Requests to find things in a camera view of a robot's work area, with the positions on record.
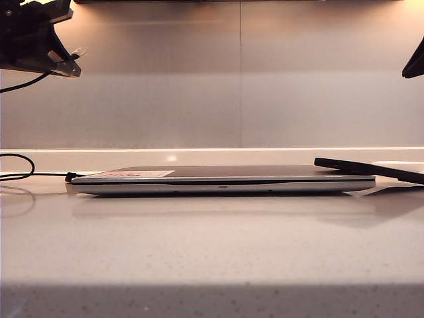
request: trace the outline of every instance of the cable connector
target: cable connector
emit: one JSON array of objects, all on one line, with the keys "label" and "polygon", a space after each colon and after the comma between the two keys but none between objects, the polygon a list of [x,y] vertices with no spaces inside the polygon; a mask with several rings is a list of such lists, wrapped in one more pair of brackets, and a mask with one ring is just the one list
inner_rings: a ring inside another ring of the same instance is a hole
[{"label": "cable connector", "polygon": [[78,177],[78,176],[79,176],[79,174],[76,174],[75,172],[68,172],[66,174],[65,181],[66,182],[71,182],[72,179],[74,179],[75,177]]}]

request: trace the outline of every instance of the sticker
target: sticker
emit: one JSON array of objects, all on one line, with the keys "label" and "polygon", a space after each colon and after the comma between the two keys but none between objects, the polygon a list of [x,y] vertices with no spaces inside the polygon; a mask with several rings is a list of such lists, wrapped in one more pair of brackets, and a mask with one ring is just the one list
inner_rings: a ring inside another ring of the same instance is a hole
[{"label": "sticker", "polygon": [[93,174],[89,178],[160,178],[171,174],[175,170],[137,170],[137,171],[108,171]]}]

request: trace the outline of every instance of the black cable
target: black cable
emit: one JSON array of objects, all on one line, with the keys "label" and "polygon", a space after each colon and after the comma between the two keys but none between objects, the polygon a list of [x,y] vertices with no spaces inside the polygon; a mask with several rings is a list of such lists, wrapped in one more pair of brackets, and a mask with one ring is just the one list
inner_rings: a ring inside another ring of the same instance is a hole
[{"label": "black cable", "polygon": [[16,85],[16,86],[11,86],[11,87],[6,87],[6,88],[3,88],[3,89],[0,89],[0,94],[1,94],[1,93],[6,93],[7,91],[14,91],[14,90],[16,90],[16,89],[20,89],[20,88],[24,88],[24,87],[26,87],[26,86],[32,85],[32,84],[34,84],[34,83],[36,83],[36,82],[38,82],[38,81],[42,80],[43,78],[46,78],[46,77],[47,77],[47,76],[49,76],[51,73],[52,73],[52,72],[46,72],[46,73],[44,73],[44,74],[42,74],[42,75],[38,76],[37,78],[34,78],[33,80],[28,81],[28,82],[26,82],[26,83],[24,83],[24,84],[19,84],[19,85]]},{"label": "black cable", "polygon": [[0,157],[18,157],[26,160],[31,165],[31,171],[28,173],[21,173],[21,174],[1,174],[0,175],[0,181],[11,181],[11,180],[19,180],[19,179],[25,179],[31,176],[58,176],[58,177],[66,177],[65,181],[70,182],[75,177],[83,177],[83,174],[76,174],[75,172],[68,172],[67,174],[53,174],[50,172],[34,172],[35,171],[35,164],[34,162],[28,158],[27,156],[23,156],[22,154],[0,154]]}]

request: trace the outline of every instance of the laptop lid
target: laptop lid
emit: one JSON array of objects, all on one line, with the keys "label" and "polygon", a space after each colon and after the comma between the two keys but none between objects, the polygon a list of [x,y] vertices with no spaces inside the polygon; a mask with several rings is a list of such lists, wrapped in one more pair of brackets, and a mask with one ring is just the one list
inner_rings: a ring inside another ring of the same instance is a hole
[{"label": "laptop lid", "polygon": [[72,185],[90,194],[357,191],[374,187],[375,178],[316,166],[149,166],[78,177]]}]

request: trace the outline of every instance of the backsplash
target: backsplash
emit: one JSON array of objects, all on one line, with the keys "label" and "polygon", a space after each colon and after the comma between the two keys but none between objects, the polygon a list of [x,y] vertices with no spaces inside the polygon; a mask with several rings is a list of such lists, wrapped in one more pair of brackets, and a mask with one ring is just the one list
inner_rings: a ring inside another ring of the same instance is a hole
[{"label": "backsplash", "polygon": [[424,146],[424,78],[401,77],[420,3],[73,4],[56,32],[89,48],[81,78],[3,94],[1,146]]}]

